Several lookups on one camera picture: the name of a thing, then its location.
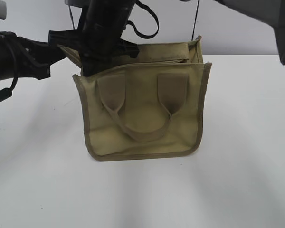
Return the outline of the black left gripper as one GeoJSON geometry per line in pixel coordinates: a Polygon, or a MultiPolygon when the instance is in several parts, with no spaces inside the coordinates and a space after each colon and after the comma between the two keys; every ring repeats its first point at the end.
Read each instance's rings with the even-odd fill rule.
{"type": "Polygon", "coordinates": [[[0,32],[0,81],[14,77],[15,60],[20,78],[43,80],[50,78],[50,65],[65,58],[66,55],[57,46],[20,37],[9,31],[0,32]],[[25,60],[17,43],[28,49],[37,62],[25,60]]]}

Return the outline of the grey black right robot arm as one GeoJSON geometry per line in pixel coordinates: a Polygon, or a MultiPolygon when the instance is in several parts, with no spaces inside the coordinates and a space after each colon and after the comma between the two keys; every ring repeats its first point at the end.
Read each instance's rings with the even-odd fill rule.
{"type": "MultiPolygon", "coordinates": [[[[220,0],[219,4],[271,26],[275,33],[278,54],[285,65],[285,0],[220,0]]],[[[159,25],[155,12],[139,0],[67,0],[68,6],[82,9],[77,29],[50,31],[50,45],[65,46],[87,58],[106,61],[111,56],[138,55],[136,44],[121,39],[127,25],[143,39],[151,39],[158,33],[146,35],[138,31],[129,20],[137,5],[147,11],[159,25]]]]}

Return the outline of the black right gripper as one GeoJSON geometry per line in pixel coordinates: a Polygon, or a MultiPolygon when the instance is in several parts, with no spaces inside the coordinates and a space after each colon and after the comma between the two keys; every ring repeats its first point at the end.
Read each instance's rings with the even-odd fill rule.
{"type": "Polygon", "coordinates": [[[137,58],[138,44],[121,39],[134,0],[82,0],[78,30],[50,30],[48,44],[77,48],[84,57],[137,58]]]}

